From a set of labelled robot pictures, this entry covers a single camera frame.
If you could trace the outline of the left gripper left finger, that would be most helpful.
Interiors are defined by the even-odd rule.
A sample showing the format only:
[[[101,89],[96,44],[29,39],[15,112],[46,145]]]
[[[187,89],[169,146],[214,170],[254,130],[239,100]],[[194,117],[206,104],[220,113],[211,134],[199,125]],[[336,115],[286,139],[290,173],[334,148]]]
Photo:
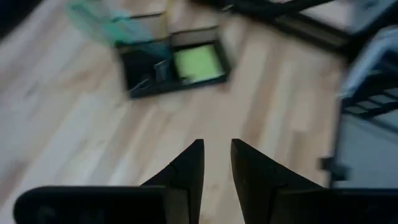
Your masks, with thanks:
[[[16,224],[199,224],[205,166],[197,139],[139,186],[47,185],[18,196]]]

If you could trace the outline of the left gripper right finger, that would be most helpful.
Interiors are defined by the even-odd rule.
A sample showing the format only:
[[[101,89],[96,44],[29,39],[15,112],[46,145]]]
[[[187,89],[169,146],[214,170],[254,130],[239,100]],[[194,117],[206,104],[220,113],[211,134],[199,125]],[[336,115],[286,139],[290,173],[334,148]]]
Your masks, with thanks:
[[[324,188],[241,139],[231,165],[245,224],[398,224],[398,189]]]

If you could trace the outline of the metal tweezers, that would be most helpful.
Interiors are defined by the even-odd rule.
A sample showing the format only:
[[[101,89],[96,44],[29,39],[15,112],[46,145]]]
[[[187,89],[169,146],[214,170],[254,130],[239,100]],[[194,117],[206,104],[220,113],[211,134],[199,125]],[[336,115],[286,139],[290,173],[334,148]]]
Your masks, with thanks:
[[[143,90],[146,89],[150,86],[151,84],[151,79],[146,78],[144,80],[141,80],[137,85],[135,85],[134,87],[132,87],[129,92],[134,92],[134,91],[138,91],[138,90]]]

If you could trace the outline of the black binder clip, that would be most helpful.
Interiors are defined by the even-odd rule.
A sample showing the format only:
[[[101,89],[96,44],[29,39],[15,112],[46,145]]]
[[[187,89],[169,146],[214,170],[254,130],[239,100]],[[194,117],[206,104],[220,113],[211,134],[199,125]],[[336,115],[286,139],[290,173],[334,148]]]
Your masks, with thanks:
[[[155,80],[157,83],[166,82],[169,79],[169,60],[159,60],[154,64]]]

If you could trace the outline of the green sticky note pad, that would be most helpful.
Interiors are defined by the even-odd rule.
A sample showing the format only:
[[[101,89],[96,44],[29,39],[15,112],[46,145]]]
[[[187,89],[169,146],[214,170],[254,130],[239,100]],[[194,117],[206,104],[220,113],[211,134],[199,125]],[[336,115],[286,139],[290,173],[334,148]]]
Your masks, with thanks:
[[[188,83],[209,81],[224,75],[213,44],[178,50],[174,53],[174,61],[179,77]]]

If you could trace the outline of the black mesh desk organizer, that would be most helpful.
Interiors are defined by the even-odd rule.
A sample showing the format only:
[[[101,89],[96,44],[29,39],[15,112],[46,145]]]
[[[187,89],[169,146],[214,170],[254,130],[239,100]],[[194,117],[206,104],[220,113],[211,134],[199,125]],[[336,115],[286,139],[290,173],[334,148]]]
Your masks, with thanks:
[[[169,38],[166,41],[169,55],[166,57],[150,54],[144,50],[133,49],[132,47],[115,49],[118,53],[128,96],[130,98],[143,98],[172,91],[187,90],[226,82],[231,73],[232,64],[221,41],[219,29],[218,26],[210,26],[176,32],[169,31]],[[180,78],[177,73],[174,53],[178,50],[199,47],[206,44],[214,45],[224,69],[224,75],[209,81],[188,83]],[[157,83],[155,80],[154,64],[159,60],[169,60],[170,62],[169,79],[162,83]],[[132,87],[146,78],[151,79],[151,84],[148,88],[129,92]]]

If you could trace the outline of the black aluminium table frame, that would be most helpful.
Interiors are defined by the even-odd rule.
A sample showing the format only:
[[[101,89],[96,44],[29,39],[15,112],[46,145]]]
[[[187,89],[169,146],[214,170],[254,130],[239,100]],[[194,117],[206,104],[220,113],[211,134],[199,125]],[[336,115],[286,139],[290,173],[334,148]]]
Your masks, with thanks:
[[[334,0],[191,0],[219,11],[232,12],[273,26],[331,52],[342,52],[349,34],[303,14]]]

